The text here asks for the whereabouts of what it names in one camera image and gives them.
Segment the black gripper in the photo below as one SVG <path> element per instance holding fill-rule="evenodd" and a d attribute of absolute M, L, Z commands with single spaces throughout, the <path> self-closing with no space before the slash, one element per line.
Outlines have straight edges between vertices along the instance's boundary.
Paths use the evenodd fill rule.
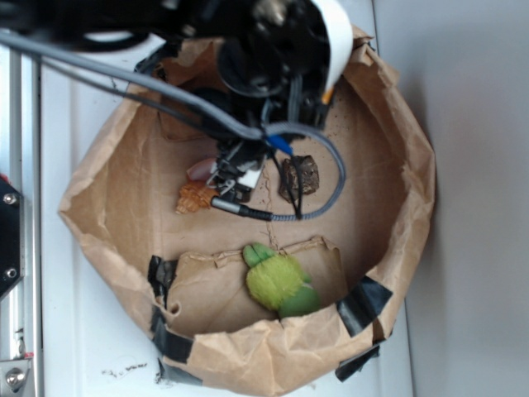
<path fill-rule="evenodd" d="M 225 86 L 198 88 L 193 110 L 217 142 L 205 185 L 216 203 L 246 203 L 267 160 L 325 125 L 331 101 L 331 9 L 315 1 L 203 1 L 193 26 L 221 38 L 217 72 Z"/>

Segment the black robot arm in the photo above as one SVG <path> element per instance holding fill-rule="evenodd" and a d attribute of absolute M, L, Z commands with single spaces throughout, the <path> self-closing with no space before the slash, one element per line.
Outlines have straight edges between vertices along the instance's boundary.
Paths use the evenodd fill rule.
<path fill-rule="evenodd" d="M 207 185 L 242 203 L 247 177 L 323 128 L 331 27 L 310 1 L 4 1 L 1 42 L 151 88 L 185 106 L 172 116 L 217 142 Z M 218 39 L 224 89 L 185 93 L 153 73 L 192 39 Z"/>

